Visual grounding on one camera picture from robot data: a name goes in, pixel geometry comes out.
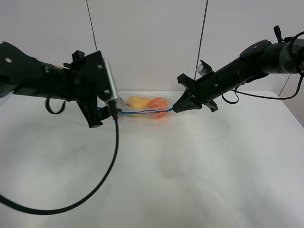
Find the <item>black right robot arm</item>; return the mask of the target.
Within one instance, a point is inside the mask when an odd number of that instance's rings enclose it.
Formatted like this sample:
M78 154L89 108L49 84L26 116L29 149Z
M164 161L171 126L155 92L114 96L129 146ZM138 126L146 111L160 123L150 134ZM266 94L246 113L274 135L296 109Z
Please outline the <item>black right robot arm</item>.
M224 93L269 74L297 74L303 70L303 62L303 39L275 44L268 40L259 41L217 71L201 61L196 69L200 78L192 79L185 74L178 76L178 83L186 89L173 105L173 110L180 113L206 106L214 112L218 110L214 100Z

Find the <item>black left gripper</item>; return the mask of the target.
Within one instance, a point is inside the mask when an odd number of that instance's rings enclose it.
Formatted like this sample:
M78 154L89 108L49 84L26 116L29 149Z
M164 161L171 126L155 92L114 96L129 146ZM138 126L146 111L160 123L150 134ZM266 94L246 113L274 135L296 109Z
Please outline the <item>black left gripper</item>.
M100 51L90 55L77 50L72 54L72 63L64 64L73 76L72 100L76 101L90 128L102 125L102 120L111 117L109 106L97 109L98 98L110 98L110 84L103 56Z

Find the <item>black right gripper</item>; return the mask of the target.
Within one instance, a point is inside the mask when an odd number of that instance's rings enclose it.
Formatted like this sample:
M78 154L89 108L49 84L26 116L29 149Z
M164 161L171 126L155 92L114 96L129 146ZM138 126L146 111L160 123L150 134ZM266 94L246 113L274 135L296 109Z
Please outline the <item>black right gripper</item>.
M197 80L192 79L185 74L181 74L177 77L178 83L185 87L185 91L180 99L173 105L173 111L176 113L199 110L203 105L208 107L212 112L218 110L217 104L210 97L210 89L212 86L211 76L214 75L214 71L211 66L203 60L200 61L206 69L207 74L201 76Z

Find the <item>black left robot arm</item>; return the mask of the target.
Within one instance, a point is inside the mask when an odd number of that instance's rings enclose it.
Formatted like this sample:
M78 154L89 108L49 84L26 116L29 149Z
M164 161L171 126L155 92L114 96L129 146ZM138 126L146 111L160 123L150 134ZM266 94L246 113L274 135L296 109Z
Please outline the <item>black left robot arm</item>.
M113 117L117 120L114 89L106 62L100 51L90 55L76 51L73 61L63 67L41 62L24 54L8 42L0 45L0 96L9 93L46 99L75 101L89 127L102 125L102 120Z

